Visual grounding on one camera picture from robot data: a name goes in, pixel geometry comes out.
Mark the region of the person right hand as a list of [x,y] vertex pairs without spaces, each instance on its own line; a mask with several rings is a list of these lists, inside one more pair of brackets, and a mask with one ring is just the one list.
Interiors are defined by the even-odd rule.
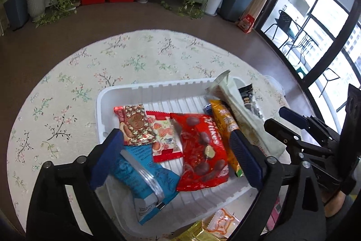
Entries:
[[335,216],[342,209],[348,211],[354,200],[343,192],[329,193],[321,192],[321,199],[324,204],[324,212],[327,218]]

